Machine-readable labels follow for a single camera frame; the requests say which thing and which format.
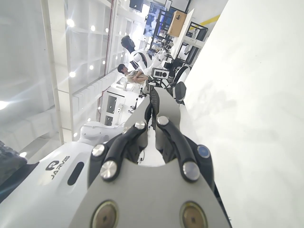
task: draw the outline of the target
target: white table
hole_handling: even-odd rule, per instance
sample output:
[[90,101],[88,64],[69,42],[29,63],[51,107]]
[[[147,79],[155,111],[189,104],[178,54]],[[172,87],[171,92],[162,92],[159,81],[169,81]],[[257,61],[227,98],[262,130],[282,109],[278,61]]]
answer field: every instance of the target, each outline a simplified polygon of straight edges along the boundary
[[183,44],[183,42],[189,44],[189,45],[192,45],[194,47],[197,47],[199,49],[202,49],[205,42],[203,41],[199,41],[197,39],[193,39],[191,37],[187,37],[186,36],[186,33],[188,31],[188,28],[191,24],[191,19],[192,19],[192,15],[193,15],[193,12],[194,12],[194,9],[191,10],[188,14],[187,14],[187,17],[185,19],[185,22],[184,22],[184,25],[181,29],[181,32],[179,34],[179,37],[174,37],[173,39],[173,47],[170,49],[170,54],[172,56],[173,59],[177,58],[178,57],[178,53],[180,51],[180,48]]

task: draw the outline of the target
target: young man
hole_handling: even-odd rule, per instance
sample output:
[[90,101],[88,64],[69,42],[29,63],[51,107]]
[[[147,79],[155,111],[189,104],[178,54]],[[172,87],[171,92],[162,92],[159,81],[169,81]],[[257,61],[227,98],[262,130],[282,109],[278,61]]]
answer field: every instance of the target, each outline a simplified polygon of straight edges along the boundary
[[118,65],[117,70],[124,74],[130,83],[143,85],[145,80],[148,80],[148,76],[144,75],[141,70],[128,71],[128,68],[124,64]]

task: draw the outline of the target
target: beige shirt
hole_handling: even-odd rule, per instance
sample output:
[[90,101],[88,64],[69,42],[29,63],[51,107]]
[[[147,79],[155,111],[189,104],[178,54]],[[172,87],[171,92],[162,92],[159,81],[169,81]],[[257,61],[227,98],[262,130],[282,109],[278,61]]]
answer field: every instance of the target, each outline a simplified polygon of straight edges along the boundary
[[[138,71],[141,71],[141,70],[137,69],[137,70],[131,71],[128,75],[126,75],[127,81],[129,83],[135,83],[135,84],[144,85],[145,81],[140,81],[140,82],[133,82],[132,81],[133,77],[136,76],[136,74],[137,74]],[[146,76],[144,74],[141,74],[140,76],[138,76],[138,78],[144,78],[144,77],[149,77],[149,76]]]

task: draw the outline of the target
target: cardboard box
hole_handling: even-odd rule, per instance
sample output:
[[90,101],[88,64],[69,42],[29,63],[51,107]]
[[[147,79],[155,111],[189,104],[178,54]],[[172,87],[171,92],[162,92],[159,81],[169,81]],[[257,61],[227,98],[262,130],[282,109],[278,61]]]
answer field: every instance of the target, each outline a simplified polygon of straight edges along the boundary
[[170,36],[179,37],[181,29],[186,20],[186,16],[187,16],[187,14],[180,12],[178,10],[174,12],[173,19],[172,19],[171,25],[168,30],[168,34]]

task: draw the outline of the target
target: black robot head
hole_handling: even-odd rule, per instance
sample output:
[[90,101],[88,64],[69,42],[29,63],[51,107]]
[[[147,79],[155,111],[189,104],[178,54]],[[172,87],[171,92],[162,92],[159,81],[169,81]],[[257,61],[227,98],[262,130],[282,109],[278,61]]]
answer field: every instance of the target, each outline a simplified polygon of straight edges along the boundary
[[129,36],[125,36],[121,39],[121,45],[126,48],[130,53],[135,50],[135,44]]

